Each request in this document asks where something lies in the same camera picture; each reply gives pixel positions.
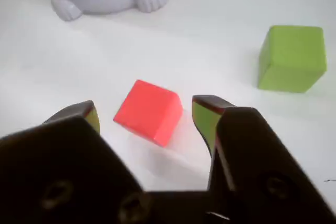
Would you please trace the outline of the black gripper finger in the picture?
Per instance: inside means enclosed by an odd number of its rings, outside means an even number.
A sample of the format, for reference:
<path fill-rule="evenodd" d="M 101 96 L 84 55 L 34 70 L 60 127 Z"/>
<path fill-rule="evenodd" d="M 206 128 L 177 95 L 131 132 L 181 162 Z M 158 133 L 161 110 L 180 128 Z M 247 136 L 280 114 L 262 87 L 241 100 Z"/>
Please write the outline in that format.
<path fill-rule="evenodd" d="M 150 209 L 90 100 L 1 138 L 1 223 L 146 223 Z"/>
<path fill-rule="evenodd" d="M 335 223 L 335 215 L 255 108 L 194 95 L 192 118 L 222 172 L 232 223 Z"/>

